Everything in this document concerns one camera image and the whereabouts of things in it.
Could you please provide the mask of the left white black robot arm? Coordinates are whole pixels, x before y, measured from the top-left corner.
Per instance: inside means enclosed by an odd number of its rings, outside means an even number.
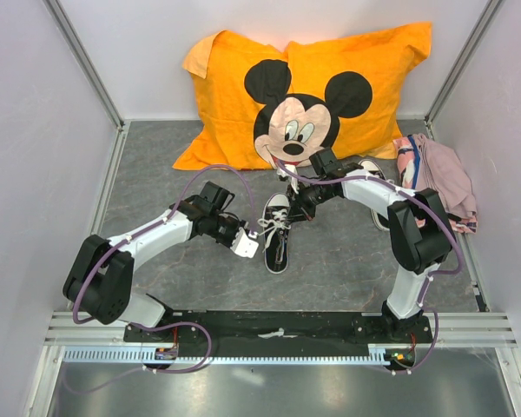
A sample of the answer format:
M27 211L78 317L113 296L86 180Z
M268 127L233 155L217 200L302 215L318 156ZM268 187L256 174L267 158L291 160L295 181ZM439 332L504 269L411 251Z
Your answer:
M135 271L160 253L198 235L207 235L235 255L252 258L258 249L247 222L224 212L234 195L207 182L201 193L179 201L153 221L108 239L86 238L63 285L74 311L103 325L125 321L142 326L153 341L173 332L168 307L152 295L133 290Z

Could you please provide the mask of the black canvas sneaker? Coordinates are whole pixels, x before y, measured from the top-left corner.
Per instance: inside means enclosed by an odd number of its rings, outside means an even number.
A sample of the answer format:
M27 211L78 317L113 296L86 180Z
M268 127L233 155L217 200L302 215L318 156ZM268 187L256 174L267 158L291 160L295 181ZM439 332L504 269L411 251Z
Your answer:
M268 218L269 213L277 209L286 209L289 211L290 204L287 196L283 193L272 195L265 204L263 215L261 218ZM287 269L288 265L288 238L290 231L282 232L273 237L273 240L264 254L264 262L267 270L272 274L281 274Z

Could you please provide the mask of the white shoelace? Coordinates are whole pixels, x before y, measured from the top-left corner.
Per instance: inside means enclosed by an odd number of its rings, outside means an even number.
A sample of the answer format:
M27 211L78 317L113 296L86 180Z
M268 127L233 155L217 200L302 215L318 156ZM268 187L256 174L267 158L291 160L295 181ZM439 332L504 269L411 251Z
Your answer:
M284 208L271 211L268 218L261 218L257 223L263 228L260 235L264 236L264 252L267 251L279 230L284 232L291 229L291 222L287 219L287 210Z

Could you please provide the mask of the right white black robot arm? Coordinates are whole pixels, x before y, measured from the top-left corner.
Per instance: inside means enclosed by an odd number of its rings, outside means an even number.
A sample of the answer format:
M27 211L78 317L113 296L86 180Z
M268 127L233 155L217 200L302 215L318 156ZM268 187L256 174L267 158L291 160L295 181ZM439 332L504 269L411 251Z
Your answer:
M360 203L386 219L399 269L379 327L387 340L402 341L412 331L410 319L422 310L433 276L446 273L439 269L441 263L451 251L459 251L439 194L397 186L358 163L344 165L330 149L315 153L310 161L316 178L276 162L280 173L291 178L289 221L311 221L316 208L335 197Z

